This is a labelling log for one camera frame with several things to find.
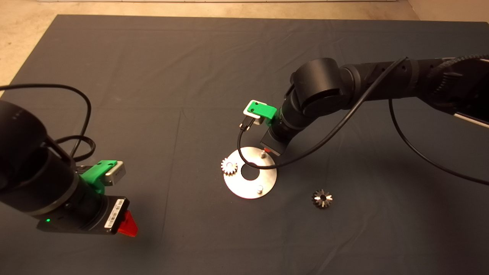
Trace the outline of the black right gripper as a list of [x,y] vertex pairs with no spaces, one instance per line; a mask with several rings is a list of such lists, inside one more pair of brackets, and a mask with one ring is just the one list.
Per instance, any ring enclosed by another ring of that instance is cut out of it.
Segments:
[[266,153],[282,155],[285,153],[291,140],[302,131],[302,128],[293,127],[285,119],[274,120],[261,139],[261,145]]

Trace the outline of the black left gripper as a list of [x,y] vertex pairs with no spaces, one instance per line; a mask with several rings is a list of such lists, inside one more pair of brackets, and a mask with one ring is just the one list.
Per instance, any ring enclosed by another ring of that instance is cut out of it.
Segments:
[[136,237],[138,226],[124,196],[107,196],[79,183],[74,193],[54,211],[40,216],[38,229],[46,233],[116,234]]

